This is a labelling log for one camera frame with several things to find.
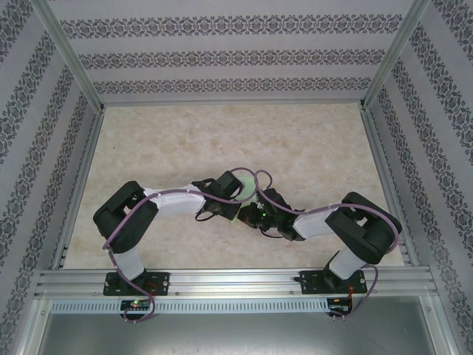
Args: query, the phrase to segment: speckled floor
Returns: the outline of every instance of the speckled floor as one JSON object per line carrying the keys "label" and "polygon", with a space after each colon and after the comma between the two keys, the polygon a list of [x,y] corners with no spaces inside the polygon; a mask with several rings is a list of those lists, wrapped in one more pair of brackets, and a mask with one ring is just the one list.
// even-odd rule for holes
{"label": "speckled floor", "polygon": [[[350,191],[386,208],[356,104],[108,108],[64,267],[112,267],[92,216],[126,181],[175,188],[237,166],[267,169],[296,209]],[[323,266],[342,246],[334,234],[289,242],[186,215],[155,221],[139,249],[148,268],[291,268]],[[382,265],[403,265],[399,250]]]}

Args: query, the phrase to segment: patterned wallpaper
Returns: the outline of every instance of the patterned wallpaper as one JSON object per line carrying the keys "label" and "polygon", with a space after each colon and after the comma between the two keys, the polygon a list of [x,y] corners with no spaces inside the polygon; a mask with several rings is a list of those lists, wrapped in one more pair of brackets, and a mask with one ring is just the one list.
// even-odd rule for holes
{"label": "patterned wallpaper", "polygon": [[0,4],[0,354],[50,268],[95,115],[26,0]]}
{"label": "patterned wallpaper", "polygon": [[423,265],[473,354],[473,11],[433,1],[371,107]]}
{"label": "patterned wallpaper", "polygon": [[411,3],[50,2],[106,104],[359,99]]}

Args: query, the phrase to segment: enclosure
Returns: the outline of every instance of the enclosure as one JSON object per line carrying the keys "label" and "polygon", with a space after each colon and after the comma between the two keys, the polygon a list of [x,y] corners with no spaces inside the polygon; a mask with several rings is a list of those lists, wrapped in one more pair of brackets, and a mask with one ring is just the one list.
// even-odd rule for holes
{"label": "enclosure", "polygon": [[[473,354],[470,6],[2,1],[0,353]],[[140,244],[158,316],[123,324],[95,211],[238,166],[296,209],[357,191],[400,220],[364,308],[333,322],[294,281],[334,234],[173,216]]]}

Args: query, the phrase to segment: ventilation slot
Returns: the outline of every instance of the ventilation slot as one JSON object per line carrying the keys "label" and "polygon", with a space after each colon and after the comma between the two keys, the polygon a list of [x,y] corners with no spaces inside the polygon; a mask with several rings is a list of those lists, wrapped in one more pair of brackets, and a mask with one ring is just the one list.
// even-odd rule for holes
{"label": "ventilation slot", "polygon": [[[120,300],[56,300],[52,314],[117,314]],[[157,314],[231,314],[327,312],[325,298],[280,300],[156,300]],[[144,314],[147,311],[129,311]]]}

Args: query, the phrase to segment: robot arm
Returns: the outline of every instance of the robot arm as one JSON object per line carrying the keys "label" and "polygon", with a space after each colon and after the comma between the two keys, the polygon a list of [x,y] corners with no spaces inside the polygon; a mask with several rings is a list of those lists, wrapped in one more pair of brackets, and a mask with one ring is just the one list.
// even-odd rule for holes
{"label": "robot arm", "polygon": [[[378,264],[391,250],[395,232],[386,219],[398,233],[401,231],[400,223],[393,216],[355,192],[335,205],[341,207],[308,214],[292,210],[275,189],[258,191],[258,203],[252,202],[240,208],[241,203],[232,198],[242,188],[242,182],[231,172],[225,172],[217,180],[194,181],[180,189],[143,189],[137,182],[130,181],[99,208],[93,220],[99,232],[109,239],[119,224],[128,218],[113,241],[107,241],[106,247],[112,251],[118,268],[129,280],[138,280],[146,273],[136,245],[155,218],[174,214],[197,216],[203,212],[229,220],[237,216],[251,228],[261,231],[275,228],[284,238],[296,241],[335,232],[346,248],[338,252],[324,269],[324,285],[333,293],[339,291],[339,285],[365,264]],[[142,200],[146,202],[134,214],[127,216],[126,209],[133,209]],[[361,206],[371,212],[350,206]]]}

